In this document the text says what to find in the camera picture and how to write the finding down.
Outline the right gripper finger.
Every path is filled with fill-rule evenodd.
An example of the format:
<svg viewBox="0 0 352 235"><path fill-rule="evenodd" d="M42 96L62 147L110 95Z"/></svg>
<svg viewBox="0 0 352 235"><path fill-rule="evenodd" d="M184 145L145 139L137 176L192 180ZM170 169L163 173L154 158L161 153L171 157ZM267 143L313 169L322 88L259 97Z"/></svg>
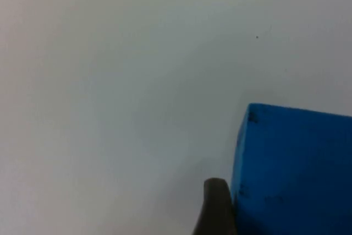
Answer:
<svg viewBox="0 0 352 235"><path fill-rule="evenodd" d="M234 209L227 182L209 178L203 184L203 203L193 235L236 235Z"/></svg>

